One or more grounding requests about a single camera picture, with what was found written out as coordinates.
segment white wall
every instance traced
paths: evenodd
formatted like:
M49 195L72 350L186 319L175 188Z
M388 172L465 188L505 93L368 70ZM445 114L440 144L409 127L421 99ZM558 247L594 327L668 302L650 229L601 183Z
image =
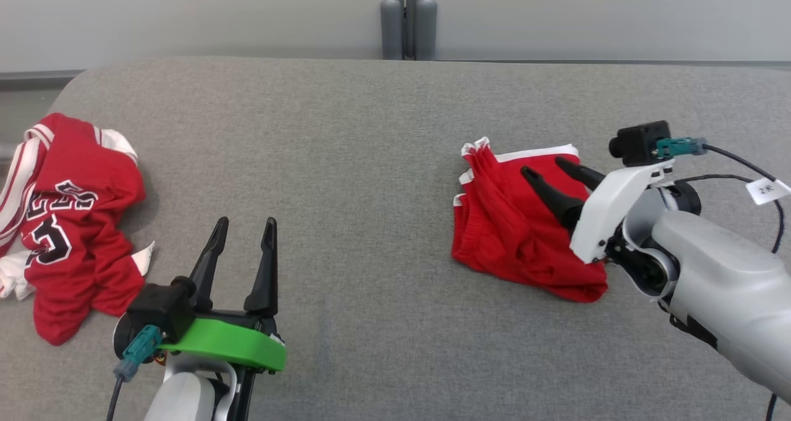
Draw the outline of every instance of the white wall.
M791 61L791 0L436 0L437 59Z
M173 54L381 58L381 0L0 0L0 72Z
M791 0L437 0L438 59L791 61ZM381 0L0 0L0 72L380 58Z

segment clothing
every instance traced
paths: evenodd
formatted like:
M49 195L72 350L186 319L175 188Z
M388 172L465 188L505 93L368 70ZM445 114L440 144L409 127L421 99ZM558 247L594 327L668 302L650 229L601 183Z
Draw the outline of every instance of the clothing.
M36 330L60 345L79 330L91 308L120 317L142 288L153 246L133 258L131 243L116 224L146 193L137 154L116 131L51 114L25 133L20 146L26 145L38 149L36 164L32 157L19 159L20 180L9 187L8 209L0 209L0 216L14 215L0 226L17 226L2 247L3 284L11 277L17 298L35 287ZM22 179L28 179L27 186L19 193ZM27 199L17 202L18 195Z
M579 163L571 145L495 156L489 140L465 145L471 169L454 198L452 256L475 271L538 286L574 302L594 302L607 290L599 263L585 265L569 247L568 232L522 177L527 165L557 190L585 200L585 187L557 167L563 156Z

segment white trim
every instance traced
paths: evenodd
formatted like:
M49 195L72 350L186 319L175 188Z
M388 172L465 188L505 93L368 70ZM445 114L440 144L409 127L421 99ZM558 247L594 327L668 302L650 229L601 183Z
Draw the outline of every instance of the white trim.
M116 130L101 130L99 131L99 140L101 141L101 146L108 148L108 150L119 151L119 153L125 153L135 165L138 165L138 153L136 153L135 148L129 144L129 140L127 137L123 136L121 132Z
M144 249L130 256L132 261L135 262L135 266L138 267L138 272L143 277L146 277L146 274L148 274L149 265L151 264L151 253L153 253L153 247L155 245L156 241L152 241L149 246L144 247Z
M475 175L473 175L472 169L468 169L465 173L463 173L459 177L459 182L461 184L468 184L469 182L474 181L474 179L475 179Z
M34 139L40 139L43 145L48 149L52 145L54 141L54 133L52 130L45 124L39 123L37 125L32 126L32 128L25 131L25 141Z
M8 252L0 258L0 282L5 287L5 291L0 294L0 298L17 294L17 300L22 300L36 289L25 280L25 264L30 257L30 250L22 243L22 236L17 236L14 243L8 248Z
M12 242L14 238L17 236L17 230L20 226L22 226L22 221L25 221L25 213L28 212L28 205L30 203L30 197L33 194L33 188L36 187L36 182L32 182L30 186L25 188L25 193L23 196L25 198L22 200L22 206L18 210L19 219L14 223L12 226L8 226L5 228L5 231L0 233L0 247L5 247L8 243Z
M568 154L579 157L580 151L578 151L577 148L574 147L574 145L568 144L562 146L554 146L554 148L538 148L537 150L512 151L511 153L503 153L500 155L495 155L494 158L497 159L497 162L505 163L506 161L512 161L512 159L528 158L531 156L561 155L561 154Z
M489 137L480 137L473 145L475 146L475 150L489 147Z
M0 195L0 231L5 231L9 224L14 222L14 217L19 212L20 207L27 205L22 202L28 187L33 170L36 168L39 156L39 144L42 140L34 139L17 146L14 153L14 162L9 170L9 177L6 179L6 186L3 187Z
M475 146L471 145L470 143L464 143L464 146L461 146L461 156L472 155L475 153Z

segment gray table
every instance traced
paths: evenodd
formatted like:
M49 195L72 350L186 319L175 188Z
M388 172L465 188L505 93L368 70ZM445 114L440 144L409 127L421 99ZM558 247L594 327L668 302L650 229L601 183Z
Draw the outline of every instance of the gray table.
M256 382L251 419L763 419L769 393L676 331L617 267L579 305L450 257L464 142L572 142L600 170L618 128L667 119L791 179L791 74L772 69L172 58L79 75L52 111L120 130L148 198L122 226L156 240L150 281L187 274L231 221L216 308L240 308L266 217L280 232L284 373ZM737 172L712 154L678 175ZM704 215L771 245L775 214L743 186L698 184ZM789 260L791 240L780 254ZM103 419L115 320L55 348L32 302L0 302L2 419ZM162 370L125 385L142 419ZM779 404L776 419L791 419Z

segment jersey number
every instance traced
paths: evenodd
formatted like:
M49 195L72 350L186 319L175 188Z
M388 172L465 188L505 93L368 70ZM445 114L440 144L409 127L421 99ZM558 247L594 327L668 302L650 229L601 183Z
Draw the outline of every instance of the jersey number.
M71 243L63 227L57 224L54 215L45 218L36 229L31 232L33 241L39 245L44 245L42 249L34 251L28 257L28 265L33 259L42 265L51 265L69 257L71 253Z
M30 198L30 205L28 206L28 213L26 218L33 220L39 216L45 215L47 209L50 211L57 210L77 210L84 211L93 208L93 204L99 199L95 192L84 190L71 181L62 181L54 185L57 192L60 193L60 198L52 200L50 198L42 198L40 192L35 192Z

